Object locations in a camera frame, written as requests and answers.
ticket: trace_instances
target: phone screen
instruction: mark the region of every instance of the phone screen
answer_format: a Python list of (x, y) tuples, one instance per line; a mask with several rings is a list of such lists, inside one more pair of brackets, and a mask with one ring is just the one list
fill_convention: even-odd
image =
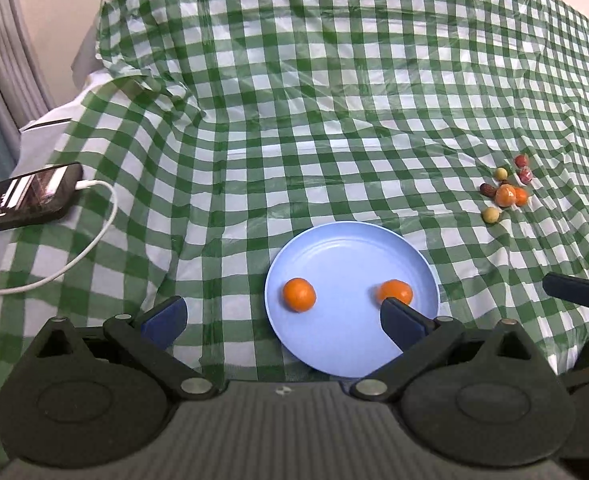
[(0, 182), (0, 222), (26, 214), (38, 215), (63, 186), (70, 166), (37, 171)]

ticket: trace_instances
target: checkered pattern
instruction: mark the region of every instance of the checkered pattern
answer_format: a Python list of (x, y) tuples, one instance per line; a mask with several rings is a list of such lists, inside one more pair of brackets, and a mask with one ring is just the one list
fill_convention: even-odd
[[(178, 294), (174, 355), (215, 380), (322, 378), (282, 348), (271, 260), (324, 222), (402, 234), (440, 313), (520, 320), (557, 371), (589, 310), (546, 296), (589, 276), (589, 19), (559, 0), (105, 0), (87, 97), (53, 163), (114, 183), (104, 240), (55, 282), (0, 298), (0, 386), (46, 320), (98, 325)], [(479, 184), (529, 153), (530, 204), (485, 225)], [(0, 286), (47, 276), (108, 215), (102, 189), (17, 230)]]

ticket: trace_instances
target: smartphone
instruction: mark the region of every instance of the smartphone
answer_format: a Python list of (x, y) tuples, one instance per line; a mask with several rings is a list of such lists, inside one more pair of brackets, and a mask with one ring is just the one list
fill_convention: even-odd
[(63, 164), (0, 182), (0, 231), (62, 218), (74, 201), (81, 164)]

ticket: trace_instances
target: white charging cable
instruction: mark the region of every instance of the white charging cable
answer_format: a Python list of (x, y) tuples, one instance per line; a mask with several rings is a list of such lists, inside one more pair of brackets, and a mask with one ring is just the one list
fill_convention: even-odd
[(27, 292), (28, 290), (35, 290), (36, 288), (39, 288), (41, 285), (45, 285), (46, 283), (50, 283), (50, 282), (52, 282), (52, 280), (56, 280), (64, 272), (67, 272), (68, 270), (73, 268), (76, 264), (78, 264), (83, 259), (83, 257), (86, 254), (88, 254), (90, 251), (92, 251), (94, 249), (94, 247), (98, 244), (99, 240), (101, 240), (103, 235), (106, 234), (106, 231), (108, 231), (108, 228), (112, 225), (112, 222), (114, 222), (114, 218), (116, 217), (116, 212), (118, 210), (118, 205), (117, 205), (117, 201), (116, 201), (116, 191), (114, 190), (114, 187), (110, 186), (110, 184), (108, 184), (107, 182), (104, 182), (103, 180), (81, 180), (81, 181), (77, 182), (75, 189), (77, 189), (77, 190), (87, 189), (92, 186), (107, 187), (108, 189), (110, 189), (111, 198), (112, 198), (112, 211), (110, 212), (110, 216), (108, 217), (108, 221), (105, 223), (105, 225), (103, 226), (101, 231), (98, 232), (95, 239), (92, 240), (88, 244), (88, 247), (86, 247), (84, 250), (82, 250), (81, 253), (79, 253), (79, 255), (75, 259), (71, 260), (68, 264), (66, 264), (66, 266), (62, 267), (60, 270), (58, 270), (52, 276), (48, 276), (47, 278), (39, 280), (38, 282), (28, 283), (27, 285), (23, 285), (23, 286), (16, 286), (14, 288), (1, 288), (0, 289), (0, 296), (5, 296), (7, 294), (19, 294), (20, 292)]

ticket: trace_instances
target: orange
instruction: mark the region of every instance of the orange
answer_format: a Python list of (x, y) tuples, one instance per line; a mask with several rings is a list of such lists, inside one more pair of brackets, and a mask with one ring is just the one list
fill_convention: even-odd
[(412, 296), (411, 286), (399, 280), (388, 280), (382, 283), (379, 290), (377, 290), (377, 301), (379, 303), (383, 303), (385, 298), (396, 298), (401, 303), (409, 305), (411, 304)]
[(284, 285), (283, 295), (287, 305), (297, 312), (310, 310), (317, 301), (313, 286), (303, 278), (293, 278), (287, 282)]
[(515, 194), (515, 188), (510, 184), (503, 184), (503, 186), (499, 186), (497, 189), (497, 194), (495, 195), (495, 204), (499, 207), (510, 207), (514, 205), (517, 201), (517, 196)]
[(515, 204), (518, 206), (526, 205), (528, 203), (528, 197), (530, 195), (528, 192), (522, 187), (515, 187)]

